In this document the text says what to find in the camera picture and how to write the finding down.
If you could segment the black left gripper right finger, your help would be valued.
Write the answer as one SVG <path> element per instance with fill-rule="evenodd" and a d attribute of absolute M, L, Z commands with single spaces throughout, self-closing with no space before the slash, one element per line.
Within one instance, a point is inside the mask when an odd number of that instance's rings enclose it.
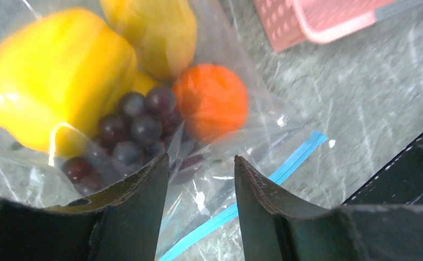
<path fill-rule="evenodd" d="M 423 260 L 423 205 L 326 209 L 234 159 L 246 260 Z"/>

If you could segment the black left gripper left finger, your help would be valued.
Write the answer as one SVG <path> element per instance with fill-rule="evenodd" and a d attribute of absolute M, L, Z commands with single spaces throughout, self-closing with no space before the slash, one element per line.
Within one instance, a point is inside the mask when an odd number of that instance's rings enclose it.
<path fill-rule="evenodd" d="M 168 183 L 163 154 L 66 206 L 0 198 L 0 260 L 153 260 Z"/>

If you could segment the dark red grape bunch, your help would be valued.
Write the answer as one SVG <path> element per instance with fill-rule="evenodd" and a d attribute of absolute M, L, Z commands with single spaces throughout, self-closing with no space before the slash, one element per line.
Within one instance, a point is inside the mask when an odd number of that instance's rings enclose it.
<path fill-rule="evenodd" d="M 102 117 L 97 135 L 81 156 L 68 159 L 61 170 L 82 195 L 93 194 L 139 171 L 168 153 L 172 185 L 191 181 L 203 156 L 199 144 L 184 129 L 171 88 L 155 86 L 141 94 L 129 92 L 116 112 Z"/>

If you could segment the clear zip top bag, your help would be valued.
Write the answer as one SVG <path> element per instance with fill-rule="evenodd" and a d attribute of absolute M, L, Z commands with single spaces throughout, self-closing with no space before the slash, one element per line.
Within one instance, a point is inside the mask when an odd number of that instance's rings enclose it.
<path fill-rule="evenodd" d="M 0 1 L 0 42 L 34 21 L 71 8 L 84 8 L 100 16 L 120 35 L 108 23 L 100 2 Z M 237 216 L 235 209 L 228 210 L 237 206 L 235 155 L 247 158 L 273 181 L 282 183 L 295 169 L 295 161 L 302 159 L 303 152 L 317 147 L 320 137 L 319 133 L 307 132 L 288 106 L 267 91 L 236 34 L 218 16 L 212 2 L 188 2 L 196 17 L 197 45 L 194 59 L 185 70 L 204 63 L 229 68 L 247 88 L 248 117 L 240 130 L 209 144 L 189 134 L 183 119 L 181 128 L 197 141 L 203 161 L 191 181 L 172 185 L 169 179 L 154 260 L 173 260 L 201 237 Z M 136 61 L 136 71 L 147 73 L 140 66 L 137 54 Z M 149 75 L 160 82 L 160 86 L 171 90 L 180 76 L 160 80 Z M 27 148 L 0 127 L 0 198 L 34 208 L 48 208 L 66 206 L 105 189 L 82 195 L 61 170 L 62 164 L 70 158 L 53 157 Z"/>

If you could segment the orange fruit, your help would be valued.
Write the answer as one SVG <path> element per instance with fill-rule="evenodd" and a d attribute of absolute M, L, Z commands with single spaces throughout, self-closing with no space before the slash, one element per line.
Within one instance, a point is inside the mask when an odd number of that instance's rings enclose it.
<path fill-rule="evenodd" d="M 201 142 L 233 134 L 247 121 L 247 88 L 227 67 L 198 64 L 183 71 L 172 90 L 186 130 Z"/>

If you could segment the yellow bell pepper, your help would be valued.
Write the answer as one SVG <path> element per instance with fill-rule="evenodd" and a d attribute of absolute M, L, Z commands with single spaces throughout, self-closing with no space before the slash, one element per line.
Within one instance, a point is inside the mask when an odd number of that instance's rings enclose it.
<path fill-rule="evenodd" d="M 134 84 L 132 46 L 98 15 L 62 10 L 0 42 L 0 127 L 53 157 L 82 153 Z"/>

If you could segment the yellow mango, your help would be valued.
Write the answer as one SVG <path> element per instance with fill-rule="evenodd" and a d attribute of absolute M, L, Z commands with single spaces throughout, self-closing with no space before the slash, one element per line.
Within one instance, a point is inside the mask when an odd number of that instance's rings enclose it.
<path fill-rule="evenodd" d="M 173 80 L 193 61 L 196 17 L 188 1 L 100 2 L 110 26 L 135 49 L 140 66 L 160 80 Z"/>

